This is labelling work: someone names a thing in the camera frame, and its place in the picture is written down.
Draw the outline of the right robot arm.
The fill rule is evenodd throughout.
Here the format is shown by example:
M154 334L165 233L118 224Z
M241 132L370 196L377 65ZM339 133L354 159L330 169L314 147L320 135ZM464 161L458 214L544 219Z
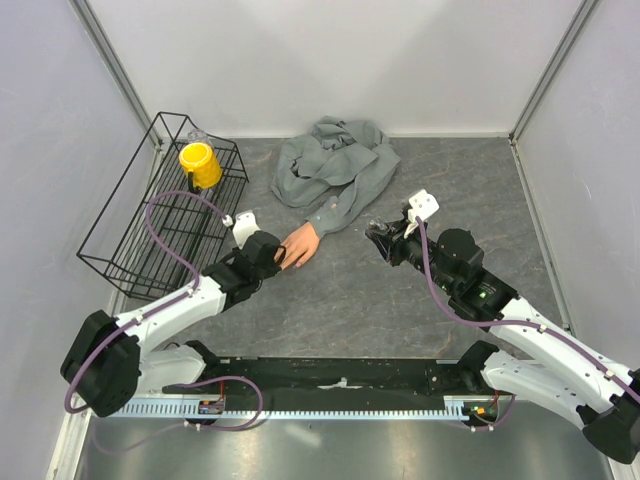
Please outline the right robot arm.
M579 341L548 320L513 287L483 266L472 234L452 228L436 240L424 224L371 221L366 237L392 266L408 262L427 280L450 319L480 328L517 347L535 362L524 367L487 346L483 359L458 368L467 392L487 387L535 403L575 425L598 451L631 464L639 453L639 373Z

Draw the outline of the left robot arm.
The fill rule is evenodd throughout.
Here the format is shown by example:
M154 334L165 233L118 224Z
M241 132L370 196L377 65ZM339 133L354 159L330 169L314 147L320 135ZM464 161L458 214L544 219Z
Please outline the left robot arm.
M219 369L190 346L169 359L155 350L187 327L248 300L262 282L280 271L276 261L281 245L262 230L244 245L205 268L194 281L142 308L110 316L103 310L83 322L60 373L69 383L64 406L69 413L90 409L107 417L158 381L187 383L208 393L219 382Z

